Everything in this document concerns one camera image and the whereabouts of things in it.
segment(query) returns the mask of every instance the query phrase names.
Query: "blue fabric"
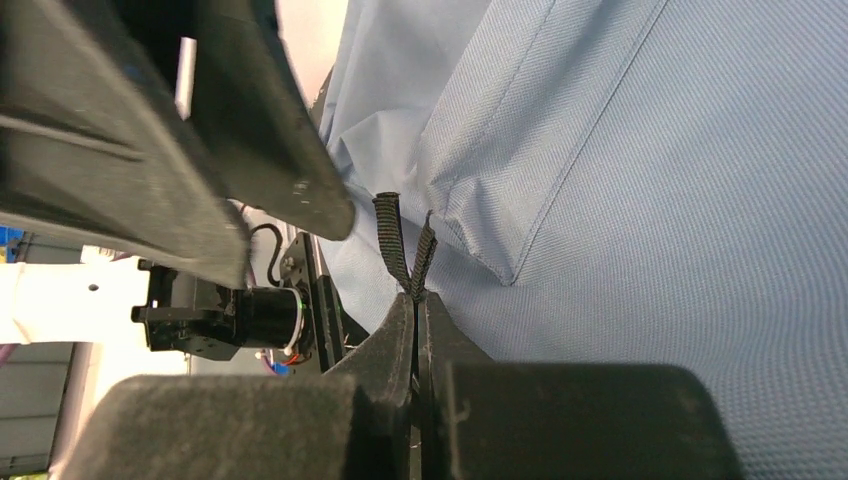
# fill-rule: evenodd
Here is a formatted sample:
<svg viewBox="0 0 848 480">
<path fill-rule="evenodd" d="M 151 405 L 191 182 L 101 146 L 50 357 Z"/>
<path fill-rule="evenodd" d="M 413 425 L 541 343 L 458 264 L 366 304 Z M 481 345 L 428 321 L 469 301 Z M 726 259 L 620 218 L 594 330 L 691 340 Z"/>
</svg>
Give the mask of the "blue fabric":
<svg viewBox="0 0 848 480">
<path fill-rule="evenodd" d="M 324 115 L 367 328 L 397 191 L 494 357 L 682 365 L 750 478 L 848 478 L 848 2 L 350 0 Z"/>
</svg>

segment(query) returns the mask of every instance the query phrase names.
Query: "light blue garment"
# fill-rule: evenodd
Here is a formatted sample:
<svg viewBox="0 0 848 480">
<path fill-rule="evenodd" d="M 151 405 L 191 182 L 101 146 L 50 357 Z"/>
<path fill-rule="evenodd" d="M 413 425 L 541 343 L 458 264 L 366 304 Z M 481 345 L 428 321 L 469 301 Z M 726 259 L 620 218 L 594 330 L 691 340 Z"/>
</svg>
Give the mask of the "light blue garment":
<svg viewBox="0 0 848 480">
<path fill-rule="evenodd" d="M 322 135 L 368 329 L 397 191 L 494 357 L 682 365 L 750 478 L 848 478 L 848 2 L 350 0 Z"/>
</svg>

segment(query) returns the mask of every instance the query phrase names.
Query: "purple cable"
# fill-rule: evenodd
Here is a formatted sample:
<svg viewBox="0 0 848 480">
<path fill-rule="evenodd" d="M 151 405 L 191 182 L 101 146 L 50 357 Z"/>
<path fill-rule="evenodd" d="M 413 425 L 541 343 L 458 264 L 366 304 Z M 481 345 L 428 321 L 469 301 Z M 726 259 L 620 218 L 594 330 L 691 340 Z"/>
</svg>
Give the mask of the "purple cable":
<svg viewBox="0 0 848 480">
<path fill-rule="evenodd" d="M 3 365 L 6 365 L 6 362 L 9 360 L 9 357 L 12 356 L 12 352 L 14 352 L 16 348 L 18 348 L 16 343 L 0 345 L 0 368 L 2 368 Z"/>
</svg>

